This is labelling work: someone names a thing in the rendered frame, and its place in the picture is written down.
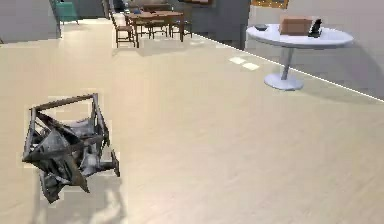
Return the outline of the brown wooden chair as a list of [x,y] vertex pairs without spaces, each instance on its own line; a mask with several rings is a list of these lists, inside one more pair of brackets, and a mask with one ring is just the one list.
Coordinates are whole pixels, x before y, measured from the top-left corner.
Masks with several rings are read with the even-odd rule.
[[171,23],[170,35],[174,37],[176,33],[180,36],[192,36],[192,7],[188,4],[179,4],[178,6],[172,7],[173,12],[179,12],[183,14],[184,17],[184,30],[179,28],[180,19],[176,18]]
[[148,29],[148,35],[152,39],[155,38],[156,28],[159,28],[160,33],[168,36],[168,23],[165,20],[144,20],[144,26]]
[[[119,25],[116,22],[115,13],[112,10],[109,11],[109,16],[110,16],[112,24],[115,28],[116,47],[119,47],[120,43],[129,43],[129,42],[131,42],[133,45],[136,45],[135,40],[134,40],[134,36],[133,36],[132,27],[128,26],[128,25],[125,25],[125,26]],[[127,36],[126,37],[120,37],[119,36],[120,32],[125,32],[127,34]]]

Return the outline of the brown wooden dining table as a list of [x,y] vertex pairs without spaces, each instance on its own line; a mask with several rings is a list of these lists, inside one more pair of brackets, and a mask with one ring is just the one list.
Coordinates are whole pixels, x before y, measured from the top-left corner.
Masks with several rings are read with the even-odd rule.
[[185,19],[184,14],[181,12],[174,12],[174,11],[154,11],[151,12],[141,12],[140,14],[135,14],[133,12],[129,14],[124,14],[126,24],[133,26],[133,32],[134,32],[134,40],[135,40],[135,46],[137,48],[140,47],[139,44],[139,33],[138,33],[138,22],[143,21],[144,23],[147,23],[151,20],[164,20],[169,27],[172,27],[172,21],[177,19],[180,21],[179,24],[179,31],[180,34],[180,41],[184,41],[184,27],[185,27]]

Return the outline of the brown cardboard box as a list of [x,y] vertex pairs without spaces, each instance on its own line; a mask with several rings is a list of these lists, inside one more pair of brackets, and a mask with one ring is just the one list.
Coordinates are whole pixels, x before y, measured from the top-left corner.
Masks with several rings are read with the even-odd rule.
[[313,19],[307,16],[283,16],[280,18],[281,35],[307,36]]

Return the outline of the small black device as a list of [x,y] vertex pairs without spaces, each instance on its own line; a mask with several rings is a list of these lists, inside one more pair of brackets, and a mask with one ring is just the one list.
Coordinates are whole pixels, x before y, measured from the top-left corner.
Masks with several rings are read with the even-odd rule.
[[314,22],[310,32],[308,33],[308,36],[309,37],[318,38],[321,35],[321,30],[320,30],[321,24],[322,24],[322,20],[321,19],[317,19]]

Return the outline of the white round pedestal table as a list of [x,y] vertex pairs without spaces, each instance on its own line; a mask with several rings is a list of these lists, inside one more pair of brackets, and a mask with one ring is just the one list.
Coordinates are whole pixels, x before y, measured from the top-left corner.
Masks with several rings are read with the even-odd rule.
[[288,75],[292,55],[295,49],[337,49],[343,48],[353,43],[354,38],[343,31],[333,28],[322,28],[318,38],[306,36],[283,35],[279,31],[278,24],[267,24],[265,31],[259,31],[255,26],[251,26],[246,33],[254,40],[279,46],[287,50],[287,58],[284,60],[283,72],[281,74],[269,74],[264,78],[264,83],[272,88],[284,91],[295,91],[303,88],[303,82]]

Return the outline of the gold framed wall picture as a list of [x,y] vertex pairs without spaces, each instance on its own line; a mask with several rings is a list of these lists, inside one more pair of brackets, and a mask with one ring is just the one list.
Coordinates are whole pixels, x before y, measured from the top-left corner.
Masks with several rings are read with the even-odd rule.
[[251,0],[253,6],[286,9],[289,0]]

